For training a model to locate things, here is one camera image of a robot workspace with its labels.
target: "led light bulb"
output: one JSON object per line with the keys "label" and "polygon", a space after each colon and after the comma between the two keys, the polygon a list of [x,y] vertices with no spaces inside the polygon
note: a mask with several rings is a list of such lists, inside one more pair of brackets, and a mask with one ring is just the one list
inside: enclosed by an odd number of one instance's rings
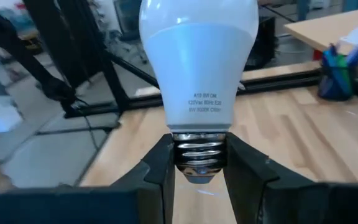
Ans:
{"label": "led light bulb", "polygon": [[175,163],[190,182],[207,183],[225,163],[225,133],[258,30],[257,1],[143,0],[139,23]]}

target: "wooden tabletop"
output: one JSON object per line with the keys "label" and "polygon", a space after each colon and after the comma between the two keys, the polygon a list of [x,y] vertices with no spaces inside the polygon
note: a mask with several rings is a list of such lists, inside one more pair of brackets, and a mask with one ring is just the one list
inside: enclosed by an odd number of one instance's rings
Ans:
{"label": "wooden tabletop", "polygon": [[[317,63],[253,71],[266,77],[310,70]],[[231,131],[286,167],[313,180],[358,182],[358,97],[330,103],[316,88],[238,96]],[[165,133],[163,108],[125,112],[82,186],[110,185],[134,167]],[[223,173],[210,184],[190,184],[177,171],[174,223],[236,223]]]}
{"label": "wooden tabletop", "polygon": [[[358,27],[358,10],[333,16],[284,25],[286,30],[317,50],[325,50]],[[343,44],[340,52],[348,54],[352,46]]]}

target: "metal threaded base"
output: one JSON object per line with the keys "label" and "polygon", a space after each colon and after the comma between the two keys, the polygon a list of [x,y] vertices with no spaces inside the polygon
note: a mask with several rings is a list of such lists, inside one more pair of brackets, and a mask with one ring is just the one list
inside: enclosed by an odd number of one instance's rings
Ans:
{"label": "metal threaded base", "polygon": [[174,133],[175,165],[189,182],[207,184],[226,166],[226,133]]}

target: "white bulb globe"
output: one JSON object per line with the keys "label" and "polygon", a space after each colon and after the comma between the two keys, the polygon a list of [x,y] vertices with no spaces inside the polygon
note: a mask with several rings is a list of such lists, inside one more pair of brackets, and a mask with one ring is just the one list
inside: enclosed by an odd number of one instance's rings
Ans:
{"label": "white bulb globe", "polygon": [[221,133],[258,30],[256,0],[143,0],[139,29],[173,133]]}

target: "pen holder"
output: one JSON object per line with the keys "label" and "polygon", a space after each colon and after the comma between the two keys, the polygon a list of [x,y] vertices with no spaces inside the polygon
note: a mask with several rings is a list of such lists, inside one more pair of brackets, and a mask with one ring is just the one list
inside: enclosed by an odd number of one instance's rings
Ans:
{"label": "pen holder", "polygon": [[321,66],[318,96],[325,100],[345,101],[352,98],[357,67]]}

